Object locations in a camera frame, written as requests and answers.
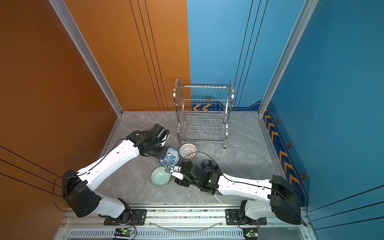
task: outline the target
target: blue wall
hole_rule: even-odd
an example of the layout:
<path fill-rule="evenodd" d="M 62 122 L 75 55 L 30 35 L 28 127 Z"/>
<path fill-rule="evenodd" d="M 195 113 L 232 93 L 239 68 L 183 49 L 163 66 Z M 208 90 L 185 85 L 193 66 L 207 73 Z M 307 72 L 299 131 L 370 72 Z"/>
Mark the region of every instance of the blue wall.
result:
<path fill-rule="evenodd" d="M 319 0 L 272 98 L 319 240 L 383 239 L 383 13 L 383 1 Z"/>
<path fill-rule="evenodd" d="M 188 0 L 191 83 L 228 84 L 232 80 L 236 82 L 235 107 L 260 101 L 303 2 Z"/>

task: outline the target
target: blue and white porcelain bowl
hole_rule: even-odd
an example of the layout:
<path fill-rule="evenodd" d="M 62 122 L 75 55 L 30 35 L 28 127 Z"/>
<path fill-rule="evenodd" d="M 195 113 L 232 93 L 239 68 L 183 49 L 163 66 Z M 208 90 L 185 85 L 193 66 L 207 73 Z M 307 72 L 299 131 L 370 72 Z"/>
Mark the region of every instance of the blue and white porcelain bowl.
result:
<path fill-rule="evenodd" d="M 167 167 L 167 165 L 176 166 L 179 164 L 179 162 L 180 162 L 180 153 L 174 147 L 168 147 L 168 151 L 165 157 L 162 160 L 159 159 L 159 163 L 163 167 Z"/>

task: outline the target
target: dish rack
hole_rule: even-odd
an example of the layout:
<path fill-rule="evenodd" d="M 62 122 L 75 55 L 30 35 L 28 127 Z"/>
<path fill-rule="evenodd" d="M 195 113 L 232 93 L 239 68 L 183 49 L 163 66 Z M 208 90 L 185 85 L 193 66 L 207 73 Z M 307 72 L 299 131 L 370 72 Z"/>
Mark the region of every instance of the dish rack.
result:
<path fill-rule="evenodd" d="M 175 82 L 173 98 L 181 141 L 223 142 L 227 147 L 228 121 L 233 105 L 232 83 L 222 85 L 182 85 Z"/>

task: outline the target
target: bowl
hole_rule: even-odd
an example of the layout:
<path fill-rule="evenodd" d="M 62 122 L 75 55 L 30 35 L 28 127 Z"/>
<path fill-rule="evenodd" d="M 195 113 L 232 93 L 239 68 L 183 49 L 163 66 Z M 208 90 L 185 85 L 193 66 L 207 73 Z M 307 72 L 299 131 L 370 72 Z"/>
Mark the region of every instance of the bowl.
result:
<path fill-rule="evenodd" d="M 151 181 L 155 186 L 164 186 L 170 180 L 171 174 L 166 172 L 165 167 L 158 167 L 153 170 L 151 175 Z"/>
<path fill-rule="evenodd" d="M 167 167 L 167 165 L 176 166 L 180 162 L 180 153 L 176 148 L 168 147 L 165 157 L 158 160 L 160 165 L 163 167 Z"/>
<path fill-rule="evenodd" d="M 197 148 L 192 143 L 186 143 L 179 149 L 180 155 L 185 159 L 194 158 L 197 154 Z"/>

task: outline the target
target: vented metal panel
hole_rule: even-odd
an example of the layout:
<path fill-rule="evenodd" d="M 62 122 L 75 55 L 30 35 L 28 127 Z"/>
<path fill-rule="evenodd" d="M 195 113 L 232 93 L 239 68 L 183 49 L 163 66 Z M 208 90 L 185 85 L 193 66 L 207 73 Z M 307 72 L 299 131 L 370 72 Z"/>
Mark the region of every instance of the vented metal panel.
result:
<path fill-rule="evenodd" d="M 180 232 L 168 231 L 154 228 L 137 228 L 135 240 L 149 239 L 244 239 L 242 231 L 238 227 L 233 228 L 214 228 L 205 232 L 193 232 L 195 228 L 178 228 Z M 113 239 L 114 228 L 73 228 L 69 239 Z"/>

